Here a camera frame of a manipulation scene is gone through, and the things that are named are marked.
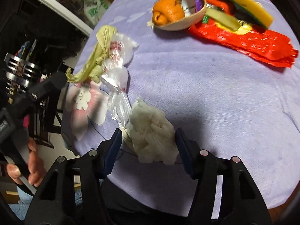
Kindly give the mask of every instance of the small bowl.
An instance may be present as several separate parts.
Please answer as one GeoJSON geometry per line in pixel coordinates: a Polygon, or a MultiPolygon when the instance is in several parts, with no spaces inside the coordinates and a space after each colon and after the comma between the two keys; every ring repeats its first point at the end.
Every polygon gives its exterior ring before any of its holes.
{"type": "Polygon", "coordinates": [[[161,26],[155,25],[154,27],[158,28],[160,30],[164,30],[164,31],[185,30],[185,29],[191,27],[192,25],[199,23],[203,19],[205,12],[206,12],[206,5],[207,5],[206,0],[203,0],[202,9],[200,9],[200,11],[195,12],[195,10],[197,9],[196,8],[197,4],[195,3],[194,12],[192,12],[191,15],[187,16],[187,14],[185,13],[186,16],[182,19],[179,19],[176,22],[168,23],[166,25],[161,25],[161,26]]]}

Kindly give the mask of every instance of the red wrapper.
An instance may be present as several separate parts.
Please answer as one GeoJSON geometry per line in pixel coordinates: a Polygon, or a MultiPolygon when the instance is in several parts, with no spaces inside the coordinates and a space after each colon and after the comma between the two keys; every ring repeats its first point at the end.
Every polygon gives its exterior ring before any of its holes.
{"type": "Polygon", "coordinates": [[[208,24],[202,22],[191,26],[188,32],[200,37],[228,46],[251,58],[271,64],[275,67],[291,67],[298,57],[298,50],[294,49],[290,39],[280,33],[252,25],[252,29],[237,35],[219,28],[215,21],[209,19],[208,24]]]}

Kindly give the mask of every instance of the black cable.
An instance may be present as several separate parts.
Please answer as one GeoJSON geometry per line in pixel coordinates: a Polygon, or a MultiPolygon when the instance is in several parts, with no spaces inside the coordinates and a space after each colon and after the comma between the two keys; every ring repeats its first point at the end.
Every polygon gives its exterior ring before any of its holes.
{"type": "Polygon", "coordinates": [[[125,133],[127,134],[128,138],[123,137],[125,140],[132,142],[132,139],[129,137],[129,134],[127,133],[126,129],[124,129],[125,133]]]}
{"type": "Polygon", "coordinates": [[[99,131],[98,131],[98,130],[95,128],[95,126],[93,125],[92,121],[91,121],[90,119],[88,119],[88,120],[90,121],[90,123],[91,123],[91,125],[93,126],[93,128],[97,131],[97,133],[100,134],[99,131]]]}
{"type": "Polygon", "coordinates": [[[132,156],[138,157],[136,154],[133,154],[133,153],[128,152],[128,151],[126,151],[126,150],[123,150],[123,149],[121,149],[121,148],[120,148],[120,151],[125,152],[125,153],[128,153],[128,154],[130,154],[130,155],[132,155],[132,156]]]}
{"type": "Polygon", "coordinates": [[[117,159],[116,159],[115,161],[119,160],[119,158],[120,158],[122,155],[123,155],[123,152],[121,152],[121,154],[117,157],[117,159]]]}

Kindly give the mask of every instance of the green vegetable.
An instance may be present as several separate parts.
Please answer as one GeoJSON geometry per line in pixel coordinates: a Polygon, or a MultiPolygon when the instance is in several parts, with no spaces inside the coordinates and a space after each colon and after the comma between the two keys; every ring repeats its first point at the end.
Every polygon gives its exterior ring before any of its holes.
{"type": "Polygon", "coordinates": [[[218,11],[212,8],[207,8],[205,15],[218,21],[220,24],[231,29],[232,31],[237,31],[241,26],[236,17],[232,17],[222,11],[218,11]]]}
{"type": "Polygon", "coordinates": [[[208,24],[208,19],[209,19],[209,17],[207,15],[204,15],[204,17],[202,19],[202,23],[208,24]]]}

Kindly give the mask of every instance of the plastic bag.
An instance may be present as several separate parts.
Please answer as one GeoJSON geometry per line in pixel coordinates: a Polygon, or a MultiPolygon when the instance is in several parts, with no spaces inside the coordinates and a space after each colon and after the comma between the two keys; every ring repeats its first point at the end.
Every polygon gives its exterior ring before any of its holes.
{"type": "Polygon", "coordinates": [[[109,47],[109,58],[116,63],[116,67],[128,64],[133,57],[133,48],[138,44],[130,37],[116,33],[112,36],[109,47]]]}
{"type": "Polygon", "coordinates": [[[139,97],[132,106],[130,122],[126,128],[140,162],[175,163],[178,156],[175,130],[162,110],[148,106],[139,97]]]}
{"type": "Polygon", "coordinates": [[[83,12],[88,20],[96,25],[106,12],[110,2],[107,0],[83,0],[83,12]]]}
{"type": "Polygon", "coordinates": [[[128,83],[128,71],[124,67],[133,57],[133,48],[138,46],[131,38],[124,34],[116,33],[112,36],[109,48],[109,58],[102,63],[104,74],[100,80],[110,90],[108,110],[112,118],[124,128],[131,111],[130,103],[126,94],[128,83]]]}
{"type": "Polygon", "coordinates": [[[219,25],[212,19],[208,24],[201,22],[192,25],[187,31],[196,37],[206,38],[223,46],[275,67],[291,67],[298,57],[291,40],[278,32],[247,24],[248,29],[242,34],[233,32],[219,25]]]}

